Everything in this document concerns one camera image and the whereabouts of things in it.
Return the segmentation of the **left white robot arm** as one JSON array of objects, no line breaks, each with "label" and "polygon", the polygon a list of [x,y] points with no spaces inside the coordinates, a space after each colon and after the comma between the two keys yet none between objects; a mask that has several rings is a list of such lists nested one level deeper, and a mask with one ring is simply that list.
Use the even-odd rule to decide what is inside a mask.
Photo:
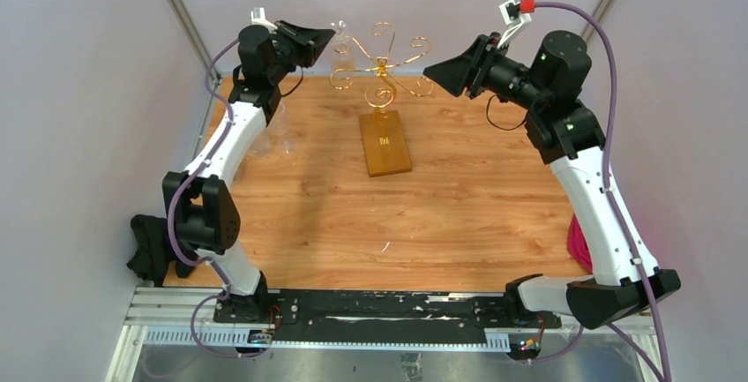
[{"label": "left white robot arm", "polygon": [[241,216],[230,192],[244,156],[269,123],[283,98],[281,81],[312,67],[335,36],[332,28],[312,29],[284,20],[256,20],[229,46],[239,64],[229,96],[211,94],[225,113],[198,156],[162,180],[170,249],[189,267],[210,266],[221,280],[220,314],[258,323],[276,314],[264,274],[238,241]]}]

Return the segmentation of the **ribbed glass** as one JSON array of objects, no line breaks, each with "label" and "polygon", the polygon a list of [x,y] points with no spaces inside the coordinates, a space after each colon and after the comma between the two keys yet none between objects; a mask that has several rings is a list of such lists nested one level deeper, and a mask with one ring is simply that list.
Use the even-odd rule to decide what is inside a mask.
[{"label": "ribbed glass", "polygon": [[237,167],[237,169],[236,169],[236,171],[235,171],[235,173],[234,173],[234,175],[233,175],[233,177],[231,179],[231,185],[232,186],[238,184],[241,181],[241,179],[243,177],[243,172],[244,172],[243,169],[244,169],[244,165],[243,164],[240,164]]},{"label": "ribbed glass", "polygon": [[249,152],[257,159],[263,159],[273,152],[273,141],[265,131],[260,132],[252,141]]}]

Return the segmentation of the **wine glass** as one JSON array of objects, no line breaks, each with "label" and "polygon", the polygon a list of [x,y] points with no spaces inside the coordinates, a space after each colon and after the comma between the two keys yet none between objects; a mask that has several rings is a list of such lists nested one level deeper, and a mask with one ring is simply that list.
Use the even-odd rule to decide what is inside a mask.
[{"label": "wine glass", "polygon": [[292,119],[283,101],[279,103],[272,121],[266,129],[278,154],[292,155],[295,153],[297,143],[292,131]]},{"label": "wine glass", "polygon": [[334,36],[330,41],[331,77],[333,81],[346,78],[355,69],[354,50],[351,47],[352,37],[348,32],[345,21],[338,20],[331,23]]}]

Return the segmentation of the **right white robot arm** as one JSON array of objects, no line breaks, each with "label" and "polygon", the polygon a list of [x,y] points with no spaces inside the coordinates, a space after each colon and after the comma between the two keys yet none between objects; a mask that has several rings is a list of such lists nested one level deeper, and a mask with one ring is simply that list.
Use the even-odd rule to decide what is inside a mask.
[{"label": "right white robot arm", "polygon": [[482,34],[462,54],[423,71],[452,95],[475,98],[490,92],[525,110],[527,137],[562,185],[585,237],[589,276],[537,273],[506,285],[504,314],[514,326],[553,312],[596,329],[643,311],[682,286],[678,273],[661,267],[649,252],[625,208],[611,204],[615,192],[603,164],[605,135],[580,100],[591,66],[585,41],[557,30],[544,36],[530,66],[509,58],[497,34]]}]

